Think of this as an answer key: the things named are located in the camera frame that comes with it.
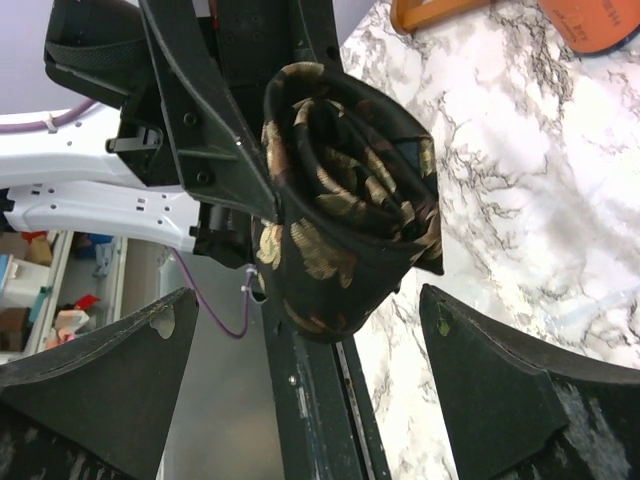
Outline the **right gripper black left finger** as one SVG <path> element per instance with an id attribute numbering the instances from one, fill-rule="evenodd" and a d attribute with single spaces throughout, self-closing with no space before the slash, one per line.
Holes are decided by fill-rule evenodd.
<path id="1" fill-rule="evenodd" d="M 156 477 L 198 318 L 180 288 L 1 367 L 4 479 Z"/>

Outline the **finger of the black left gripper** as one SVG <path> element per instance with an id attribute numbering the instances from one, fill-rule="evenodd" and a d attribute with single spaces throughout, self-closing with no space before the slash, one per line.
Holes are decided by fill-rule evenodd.
<path id="1" fill-rule="evenodd" d="M 194 199 L 274 222 L 263 155 L 190 1 L 139 3 L 179 180 Z"/>

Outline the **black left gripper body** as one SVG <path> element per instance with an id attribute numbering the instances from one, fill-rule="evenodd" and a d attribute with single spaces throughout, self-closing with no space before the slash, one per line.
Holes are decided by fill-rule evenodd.
<path id="1" fill-rule="evenodd" d="M 120 60 L 116 83 L 121 114 L 118 133 L 106 147 L 145 185 L 181 185 L 139 3 L 109 1 L 105 5 L 107 37 L 116 45 Z M 266 86 L 282 67 L 297 61 L 338 63 L 332 5 L 327 1 L 210 1 L 206 8 L 207 18 L 199 17 L 195 7 L 194 11 L 209 55 L 256 138 L 266 167 L 260 143 Z M 187 229 L 194 252 L 232 269 L 247 264 L 252 257 L 250 224 L 260 217 L 198 202 L 198 218 Z"/>

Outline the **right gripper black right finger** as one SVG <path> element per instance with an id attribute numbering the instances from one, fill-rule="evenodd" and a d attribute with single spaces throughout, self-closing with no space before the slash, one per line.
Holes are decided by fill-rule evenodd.
<path id="1" fill-rule="evenodd" d="M 459 478 L 638 478 L 637 370 L 553 346 L 432 285 L 419 312 Z"/>

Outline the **black gold floral tie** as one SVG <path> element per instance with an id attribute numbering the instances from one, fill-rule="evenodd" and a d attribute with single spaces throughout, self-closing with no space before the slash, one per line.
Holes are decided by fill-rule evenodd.
<path id="1" fill-rule="evenodd" d="M 263 110 L 278 217 L 252 222 L 258 279 L 300 336 L 337 343 L 410 269 L 444 271 L 434 141 L 390 97 L 314 62 L 284 66 Z"/>

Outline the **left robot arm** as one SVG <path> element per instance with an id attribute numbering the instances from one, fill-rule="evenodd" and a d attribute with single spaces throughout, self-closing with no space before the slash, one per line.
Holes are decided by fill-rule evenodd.
<path id="1" fill-rule="evenodd" d="M 259 137 L 284 66 L 341 65 L 328 1 L 57 1 L 45 71 L 86 106 L 1 128 L 1 225 L 128 237 L 237 268 L 278 200 Z"/>

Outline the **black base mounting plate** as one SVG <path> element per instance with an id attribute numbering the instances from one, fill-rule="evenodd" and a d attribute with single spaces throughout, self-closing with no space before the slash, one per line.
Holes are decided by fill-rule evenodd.
<path id="1" fill-rule="evenodd" d="M 355 341 L 309 341 L 261 306 L 287 480 L 392 478 Z"/>

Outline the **wooden tiered shelf rack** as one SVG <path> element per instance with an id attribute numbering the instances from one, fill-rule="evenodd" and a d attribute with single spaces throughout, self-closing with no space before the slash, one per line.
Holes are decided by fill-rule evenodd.
<path id="1" fill-rule="evenodd" d="M 490 0 L 393 0 L 390 22 L 397 33 L 412 34 L 490 4 Z"/>

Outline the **orange pump bottle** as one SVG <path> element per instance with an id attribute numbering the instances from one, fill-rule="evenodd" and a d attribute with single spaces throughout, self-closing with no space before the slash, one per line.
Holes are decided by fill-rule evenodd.
<path id="1" fill-rule="evenodd" d="M 639 0 L 537 0 L 567 46 L 579 55 L 622 47 L 639 32 Z"/>

